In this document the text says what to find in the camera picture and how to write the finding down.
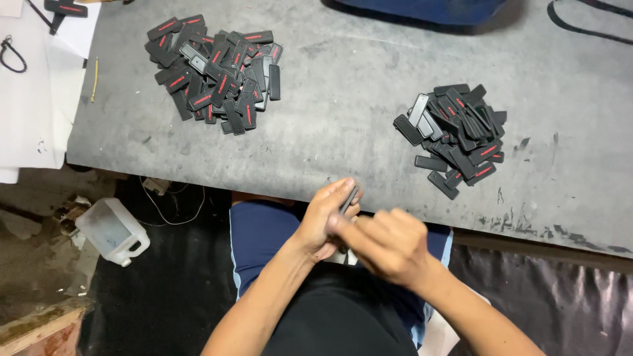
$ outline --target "table surface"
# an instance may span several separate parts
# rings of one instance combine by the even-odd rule
[[[319,1],[104,3],[68,161],[297,200],[350,175],[365,188],[364,210],[402,207],[427,222],[633,258],[633,47],[559,29],[548,1],[515,1],[477,35]],[[182,122],[154,81],[146,32],[198,13],[211,34],[270,29],[284,47],[282,100],[245,135]],[[609,16],[582,8],[561,15],[633,33],[630,21]],[[413,166],[423,150],[392,121],[419,92],[461,82],[484,84],[486,101],[508,111],[506,160],[475,187],[461,184],[451,201]]]

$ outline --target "black shirt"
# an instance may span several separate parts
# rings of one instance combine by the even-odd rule
[[[262,355],[417,355],[411,337],[365,269],[318,263]]]

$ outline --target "yellow wire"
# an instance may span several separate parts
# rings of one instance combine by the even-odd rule
[[[92,98],[90,99],[91,103],[94,103],[94,93],[97,91],[97,76],[99,75],[99,57],[97,57],[97,61],[94,65],[94,87],[92,87]]]

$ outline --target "hand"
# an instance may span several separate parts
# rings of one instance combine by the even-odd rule
[[[319,189],[308,205],[306,215],[297,231],[292,235],[301,248],[314,258],[314,262],[330,257],[336,251],[336,245],[328,241],[325,225],[327,219],[338,210],[354,189],[356,181],[353,178],[340,179],[329,186]],[[345,211],[345,216],[351,218],[360,212],[358,202],[363,197],[362,188],[356,192],[351,204]]]
[[[354,223],[333,215],[327,227],[367,269],[409,290],[423,283],[430,264],[437,261],[427,249],[427,227],[402,209],[381,210],[373,218],[361,216]]]

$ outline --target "navy blue shorts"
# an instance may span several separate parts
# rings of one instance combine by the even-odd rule
[[[233,279],[239,299],[281,246],[299,227],[299,220],[283,204],[268,200],[244,201],[229,210]],[[453,231],[444,225],[427,224],[427,244],[431,255],[448,266]],[[432,307],[416,294],[381,280],[396,312],[419,347]]]

